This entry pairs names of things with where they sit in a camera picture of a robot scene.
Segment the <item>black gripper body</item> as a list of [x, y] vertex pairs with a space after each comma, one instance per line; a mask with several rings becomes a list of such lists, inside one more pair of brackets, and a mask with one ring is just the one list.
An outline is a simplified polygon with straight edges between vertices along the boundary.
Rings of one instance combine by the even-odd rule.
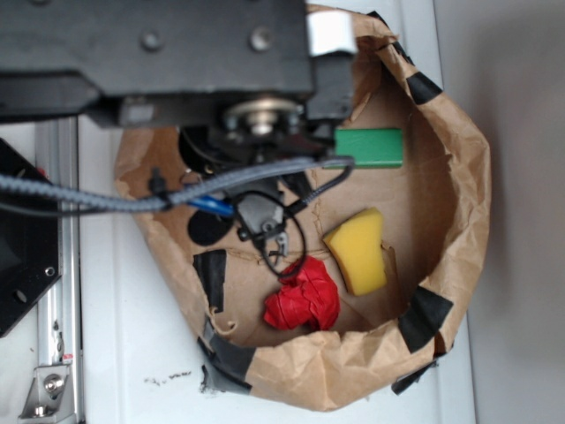
[[[284, 132], [273, 128], [269, 133], [258, 135], [247, 130], [223, 133], [207, 126], [182, 128], [178, 143], [185, 164], [208, 178], [295, 156], [320, 159], [332, 154], [335, 147], [330, 139], [306, 136], [297, 129]], [[238, 183], [220, 191], [221, 202], [227, 205], [224, 212], [220, 211], [220, 206], [205, 206], [205, 202], [211, 201], [208, 198], [193, 203], [199, 211], [188, 223], [189, 237], [199, 246], [211, 246], [238, 222], [238, 236], [242, 241], [250, 240], [256, 249], [263, 251], [265, 244], [273, 240], [278, 245], [276, 254], [286, 256], [288, 234], [279, 182], [300, 199], [313, 192], [303, 170]]]

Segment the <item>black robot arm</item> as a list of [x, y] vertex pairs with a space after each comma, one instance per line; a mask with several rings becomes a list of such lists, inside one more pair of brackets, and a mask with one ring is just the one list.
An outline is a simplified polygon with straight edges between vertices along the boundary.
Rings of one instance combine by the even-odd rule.
[[139, 201], [2, 177], [1, 210], [37, 218], [159, 212], [183, 203], [237, 223], [270, 262], [334, 162], [357, 52], [342, 11], [303, 1], [4, 1], [1, 119], [86, 115], [103, 127], [174, 126], [198, 185], [160, 173]]

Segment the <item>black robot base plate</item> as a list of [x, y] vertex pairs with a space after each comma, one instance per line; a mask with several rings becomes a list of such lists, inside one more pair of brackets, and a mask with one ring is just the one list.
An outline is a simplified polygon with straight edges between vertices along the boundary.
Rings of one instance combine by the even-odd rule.
[[[1, 138], [1, 176], [48, 180]], [[58, 212], [55, 201], [1, 189], [1, 206]], [[1, 337], [7, 336], [58, 279], [59, 224], [56, 218], [1, 209]]]

